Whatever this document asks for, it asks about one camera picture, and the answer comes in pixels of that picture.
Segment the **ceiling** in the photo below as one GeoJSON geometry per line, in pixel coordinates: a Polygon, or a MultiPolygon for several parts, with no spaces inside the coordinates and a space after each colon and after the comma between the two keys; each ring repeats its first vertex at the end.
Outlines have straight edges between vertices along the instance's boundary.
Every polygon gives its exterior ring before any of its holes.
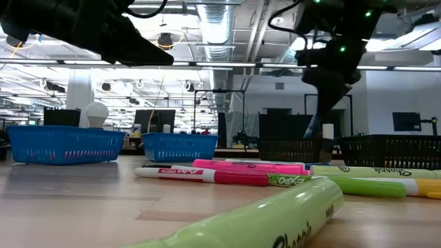
{"type": "MultiPolygon", "coordinates": [[[[382,40],[378,39],[378,44],[371,43],[373,51],[379,50],[378,45],[384,46],[384,39],[388,37],[388,40],[394,40],[396,37],[401,37],[409,29],[409,25],[405,24],[408,21],[414,21],[415,18],[421,16],[421,14],[427,11],[439,12],[439,0],[434,1],[399,1],[400,11],[405,13],[402,19],[397,18],[396,15],[386,14],[384,15],[376,29],[374,37],[382,37],[382,40]]],[[[151,19],[136,19],[129,17],[141,35],[150,40],[152,43],[156,43],[160,33],[169,32],[172,34],[174,40],[174,47],[170,51],[170,54],[174,56],[175,61],[206,61],[205,48],[206,42],[203,40],[203,33],[201,32],[201,21],[197,15],[194,7],[195,3],[224,3],[224,1],[212,1],[212,0],[193,0],[186,1],[189,9],[189,14],[160,14],[151,19]]],[[[263,14],[260,18],[256,17],[258,5],[260,1],[245,1],[241,0],[228,1],[230,4],[236,4],[234,6],[233,14],[233,27],[232,38],[229,43],[223,45],[228,47],[232,51],[233,61],[246,61],[245,55],[247,54],[247,46],[250,40],[250,34],[252,33],[252,27],[254,23],[260,24],[258,31],[263,29],[263,19],[268,8],[269,1],[266,0],[266,4],[263,7],[263,14]]],[[[277,1],[273,6],[274,10],[281,9],[287,6],[289,1],[277,1]]],[[[158,1],[139,1],[135,2],[137,8],[134,11],[149,11],[157,8],[158,1]]],[[[176,8],[178,12],[180,1],[169,1],[168,7],[176,8]]],[[[281,23],[278,25],[286,28],[291,28],[295,18],[295,12],[288,12],[281,16],[281,23]]],[[[14,48],[11,48],[6,42],[6,35],[0,30],[0,57],[1,58],[14,58],[14,59],[64,59],[64,60],[97,60],[100,59],[99,55],[77,48],[68,43],[54,40],[53,38],[42,36],[31,36],[25,47],[29,47],[23,50],[17,50],[14,53],[14,48]]],[[[266,29],[261,42],[254,41],[253,49],[257,49],[256,61],[262,59],[274,60],[274,58],[282,56],[287,49],[295,41],[295,37],[289,36],[285,32],[279,32],[271,29],[266,29]]],[[[433,60],[433,56],[430,51],[419,51],[418,49],[403,50],[401,52],[368,52],[361,62],[362,65],[426,65],[433,60]]],[[[30,67],[25,65],[5,65],[0,70],[0,93],[1,94],[26,94],[26,95],[50,95],[49,92],[43,87],[46,81],[55,83],[68,90],[70,68],[58,68],[58,67],[46,67],[44,65],[39,67],[30,67]]],[[[181,126],[189,127],[192,123],[192,117],[190,114],[191,106],[193,105],[192,98],[194,94],[188,92],[184,87],[186,83],[192,83],[197,90],[209,90],[212,89],[212,82],[210,81],[211,70],[156,70],[156,69],[109,69],[109,68],[95,68],[90,69],[94,81],[96,81],[96,97],[99,101],[104,102],[106,105],[112,107],[112,118],[108,120],[108,123],[118,126],[128,126],[128,124],[122,124],[119,120],[132,120],[134,111],[140,107],[152,107],[156,104],[157,107],[175,107],[182,114],[179,122],[181,126]],[[113,90],[106,92],[102,90],[103,83],[110,83],[114,87],[113,90]],[[136,96],[151,96],[152,99],[138,99],[139,105],[131,104],[127,99],[109,99],[115,96],[124,96],[131,94],[134,98],[136,96]],[[164,97],[169,97],[169,100],[163,100],[164,97]],[[186,113],[181,113],[180,109],[184,107],[186,113]]],[[[240,87],[242,75],[234,76],[234,87],[240,87]]],[[[303,85],[299,78],[295,80],[291,78],[275,79],[270,76],[254,76],[250,82],[249,94],[264,94],[265,90],[271,88],[273,90],[274,83],[285,82],[285,88],[291,89],[290,91],[303,91],[311,90],[307,89],[308,86],[303,85]]],[[[200,122],[198,125],[201,127],[215,127],[216,125],[211,123],[216,122],[217,111],[213,110],[214,107],[212,97],[210,94],[205,95],[207,100],[201,101],[199,106],[200,110],[204,110],[205,113],[198,113],[203,116],[206,121],[200,122]]],[[[17,98],[17,97],[1,97],[3,101],[3,108],[22,108],[26,111],[11,111],[3,110],[0,113],[3,117],[9,116],[10,118],[31,115],[31,117],[41,116],[39,113],[43,106],[51,107],[63,107],[65,105],[65,96],[60,94],[58,98],[17,98]]],[[[228,103],[228,96],[225,96],[224,102],[228,103]]]]}

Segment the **ceiling duct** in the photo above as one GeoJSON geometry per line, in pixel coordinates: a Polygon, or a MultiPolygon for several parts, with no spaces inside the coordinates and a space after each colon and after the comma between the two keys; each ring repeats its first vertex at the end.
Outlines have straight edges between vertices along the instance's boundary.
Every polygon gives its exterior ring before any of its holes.
{"type": "MultiPolygon", "coordinates": [[[[201,32],[203,40],[207,44],[222,45],[229,43],[232,37],[232,6],[222,5],[198,5],[197,10],[201,18],[201,32]]],[[[232,49],[220,46],[205,47],[208,61],[226,62],[232,59],[232,49]]],[[[209,80],[212,89],[232,88],[233,73],[228,70],[211,70],[209,80]]],[[[220,112],[227,112],[229,101],[225,100],[225,94],[214,94],[214,105],[220,112]]]]}

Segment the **marker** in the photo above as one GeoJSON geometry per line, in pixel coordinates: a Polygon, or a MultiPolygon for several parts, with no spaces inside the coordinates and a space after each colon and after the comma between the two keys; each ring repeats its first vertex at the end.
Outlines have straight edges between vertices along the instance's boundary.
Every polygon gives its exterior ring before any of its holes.
{"type": "Polygon", "coordinates": [[[132,248],[302,247],[342,204],[337,184],[314,179],[132,248]]]}
{"type": "Polygon", "coordinates": [[[267,163],[267,164],[273,164],[273,165],[302,165],[303,169],[305,168],[305,163],[301,162],[282,162],[282,161],[253,161],[253,160],[244,160],[244,159],[234,159],[234,158],[227,158],[225,159],[227,162],[245,162],[245,163],[267,163]]]}
{"type": "MultiPolygon", "coordinates": [[[[282,187],[292,187],[306,183],[322,176],[293,176],[268,174],[268,184],[282,187]]],[[[335,182],[344,194],[353,194],[359,196],[377,196],[377,197],[406,197],[406,188],[402,183],[368,181],[355,178],[328,178],[335,182]]]]}
{"type": "Polygon", "coordinates": [[[408,196],[441,199],[440,179],[413,178],[359,178],[362,180],[402,183],[408,196]]]}
{"type": "Polygon", "coordinates": [[[304,170],[302,165],[275,165],[267,163],[246,163],[246,162],[228,162],[228,161],[210,161],[196,159],[193,167],[215,169],[233,172],[260,172],[277,173],[291,175],[309,175],[309,171],[304,170]]]}
{"type": "Polygon", "coordinates": [[[404,168],[372,168],[346,166],[317,166],[311,167],[311,176],[332,176],[350,178],[428,178],[437,179],[436,173],[427,169],[404,168]]]}
{"type": "Polygon", "coordinates": [[[268,177],[263,173],[225,172],[213,169],[136,168],[135,176],[192,182],[267,186],[268,177]]]}

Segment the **computer monitor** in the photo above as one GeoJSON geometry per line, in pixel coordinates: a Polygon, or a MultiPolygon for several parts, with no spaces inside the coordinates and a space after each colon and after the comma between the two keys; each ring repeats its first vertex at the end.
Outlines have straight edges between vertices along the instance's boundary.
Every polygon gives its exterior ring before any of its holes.
{"type": "MultiPolygon", "coordinates": [[[[141,133],[147,133],[152,110],[137,110],[134,124],[141,124],[141,133]]],[[[163,132],[164,124],[170,125],[173,133],[176,110],[155,110],[150,121],[150,132],[163,132]]]]}
{"type": "Polygon", "coordinates": [[[393,130],[395,132],[421,132],[421,117],[417,112],[394,112],[393,130]]]}

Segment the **wooden table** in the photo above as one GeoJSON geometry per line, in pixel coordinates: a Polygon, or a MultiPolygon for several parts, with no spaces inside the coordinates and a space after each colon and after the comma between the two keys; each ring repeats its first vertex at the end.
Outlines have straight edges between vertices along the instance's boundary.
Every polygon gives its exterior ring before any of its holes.
{"type": "MultiPolygon", "coordinates": [[[[0,247],[123,247],[286,190],[135,178],[141,156],[69,167],[0,165],[0,247]]],[[[307,247],[439,247],[441,201],[345,196],[307,247]]]]}

